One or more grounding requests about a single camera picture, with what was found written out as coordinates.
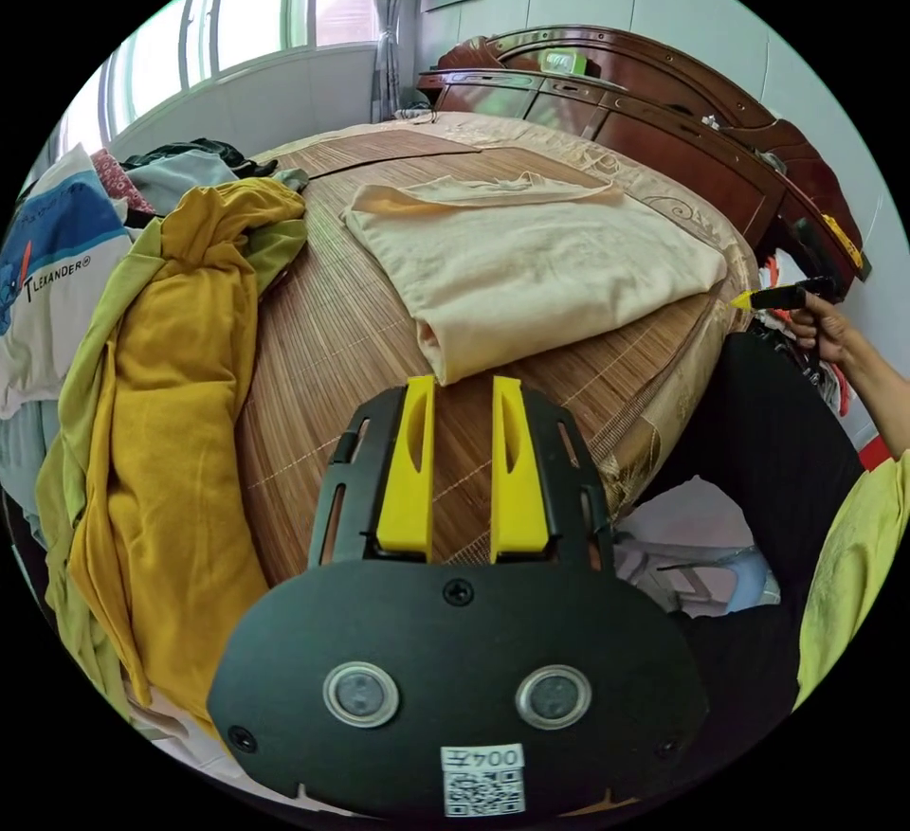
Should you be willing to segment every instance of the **beige fabric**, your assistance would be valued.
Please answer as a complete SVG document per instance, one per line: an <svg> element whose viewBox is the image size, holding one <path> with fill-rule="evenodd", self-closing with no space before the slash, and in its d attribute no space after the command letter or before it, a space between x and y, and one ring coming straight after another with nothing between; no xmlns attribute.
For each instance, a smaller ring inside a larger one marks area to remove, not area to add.
<svg viewBox="0 0 910 831"><path fill-rule="evenodd" d="M370 185L343 217L415 319L442 386L622 328L726 274L721 253L620 188L530 172Z"/></svg>
<svg viewBox="0 0 910 831"><path fill-rule="evenodd" d="M623 416L607 425L591 443L610 512L614 519L621 519L680 438L708 384L724 337L742 332L748 326L752 315L731 307L729 301L742 291L759 287L755 254L727 218L688 187L606 146L513 117L444 111L415 120L359 124L335 133L308 136L257 155L255 160L262 163L341 136L410 127L477 149L516 146L546 155L605 184L617 184L627 195L661 212L674 225L723 253L727 277L714 306L678 359L662 374L663 378L648 385ZM454 561L488 562L488 535L464 548Z"/></svg>

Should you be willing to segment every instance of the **green box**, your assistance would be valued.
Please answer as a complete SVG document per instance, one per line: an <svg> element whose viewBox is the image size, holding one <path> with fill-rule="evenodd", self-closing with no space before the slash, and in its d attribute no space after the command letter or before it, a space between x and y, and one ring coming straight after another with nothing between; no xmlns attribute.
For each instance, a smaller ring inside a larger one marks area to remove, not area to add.
<svg viewBox="0 0 910 831"><path fill-rule="evenodd" d="M544 51L540 69L544 73L562 73L565 76L584 76L588 58L572 48Z"/></svg>

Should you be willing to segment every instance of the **pile of clothes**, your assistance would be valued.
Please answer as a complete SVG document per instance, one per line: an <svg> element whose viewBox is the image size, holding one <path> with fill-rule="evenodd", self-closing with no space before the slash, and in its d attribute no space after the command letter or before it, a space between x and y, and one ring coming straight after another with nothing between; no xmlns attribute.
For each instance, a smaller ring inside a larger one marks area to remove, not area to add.
<svg viewBox="0 0 910 831"><path fill-rule="evenodd" d="M233 431L259 299L306 243L301 171L195 140L77 146L0 249L0 485L46 550L64 646L124 716L208 725L221 649L265 593Z"/></svg>

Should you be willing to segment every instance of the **windowsill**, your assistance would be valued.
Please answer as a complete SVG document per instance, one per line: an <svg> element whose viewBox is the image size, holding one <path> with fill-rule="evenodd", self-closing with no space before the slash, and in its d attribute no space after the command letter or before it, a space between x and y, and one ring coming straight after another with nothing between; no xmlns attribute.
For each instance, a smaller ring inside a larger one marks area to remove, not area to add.
<svg viewBox="0 0 910 831"><path fill-rule="evenodd" d="M375 49L376 42L350 42L345 45L326 45L324 47L293 47L286 51L276 51L274 54L266 54L264 57L256 58L255 61L249 61L248 63L239 63L236 66L232 66L227 70L219 72L215 76L198 82L196 85L187 89L185 92L179 92L176 95L171 96L166 101L162 101L151 111L134 120L128 127L125 127L119 133L113 135L111 137L109 145L112 145L123 138L129 137L130 135L141 130L148 123L152 122L155 118L160 117L161 115L166 114L168 111L173 110L173 108L181 104L183 101L190 99L194 95L198 95L201 92L205 92L214 86L240 80L243 77L250 75L251 73L258 73L262 70L268 69L269 67L280 66L283 63L292 63L293 61L301 61L306 57L316 57L317 55L322 57L326 55L353 54Z"/></svg>

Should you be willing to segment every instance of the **label sticker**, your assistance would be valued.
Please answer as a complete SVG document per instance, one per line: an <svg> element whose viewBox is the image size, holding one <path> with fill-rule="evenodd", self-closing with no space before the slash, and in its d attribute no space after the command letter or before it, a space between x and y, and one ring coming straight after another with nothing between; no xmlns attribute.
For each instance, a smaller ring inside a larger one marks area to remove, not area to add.
<svg viewBox="0 0 910 831"><path fill-rule="evenodd" d="M443 746L448 818L515 815L525 810L524 750L508 746Z"/></svg>

